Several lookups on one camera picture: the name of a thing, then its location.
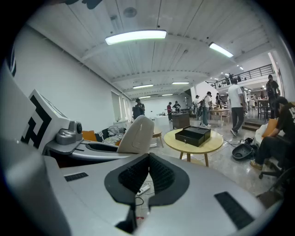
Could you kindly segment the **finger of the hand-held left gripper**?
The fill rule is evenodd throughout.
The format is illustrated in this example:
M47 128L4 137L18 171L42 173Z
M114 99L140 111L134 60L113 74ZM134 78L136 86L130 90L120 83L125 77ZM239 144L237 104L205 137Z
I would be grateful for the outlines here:
M97 152L117 152L118 150L118 146L105 144L102 142L90 142L85 146L87 149Z
M76 148L70 155L70 158L85 161L112 161L116 159L127 158L132 153L117 153L106 151L93 151L88 148Z

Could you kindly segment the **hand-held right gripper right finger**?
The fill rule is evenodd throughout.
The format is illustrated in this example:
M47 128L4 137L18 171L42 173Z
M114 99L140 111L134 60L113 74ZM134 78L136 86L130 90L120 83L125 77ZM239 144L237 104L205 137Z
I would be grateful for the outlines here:
M140 236L228 236L238 229L215 198L229 193L242 208L257 219L265 211L251 193L219 171L167 155L159 157L183 169L189 177L187 191L174 203L153 206L138 227Z

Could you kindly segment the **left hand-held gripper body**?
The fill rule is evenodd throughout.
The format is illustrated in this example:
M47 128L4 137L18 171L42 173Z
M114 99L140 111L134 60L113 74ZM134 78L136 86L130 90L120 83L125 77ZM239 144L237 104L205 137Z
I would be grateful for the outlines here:
M37 90L32 91L29 100L35 105L35 111L21 141L35 147L43 155L50 152L71 154L83 141L82 124L70 120Z

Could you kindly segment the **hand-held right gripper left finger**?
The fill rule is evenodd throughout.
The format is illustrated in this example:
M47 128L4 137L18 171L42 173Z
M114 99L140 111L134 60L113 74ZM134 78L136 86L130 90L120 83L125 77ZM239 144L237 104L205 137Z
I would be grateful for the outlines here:
M54 195L72 236L148 236L148 220L136 222L136 192L148 155L100 164L59 168L44 158Z

